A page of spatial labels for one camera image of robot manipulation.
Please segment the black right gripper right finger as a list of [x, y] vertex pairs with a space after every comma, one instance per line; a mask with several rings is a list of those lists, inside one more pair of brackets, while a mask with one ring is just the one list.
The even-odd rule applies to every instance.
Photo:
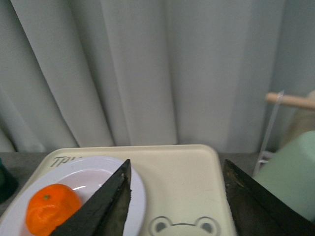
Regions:
[[315, 225], [226, 159], [223, 177], [239, 236], [313, 236]]

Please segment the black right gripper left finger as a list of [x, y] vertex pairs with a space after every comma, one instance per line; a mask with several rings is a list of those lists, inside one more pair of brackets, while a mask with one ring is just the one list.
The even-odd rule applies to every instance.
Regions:
[[52, 236], [121, 236], [131, 200], [131, 163], [126, 160]]

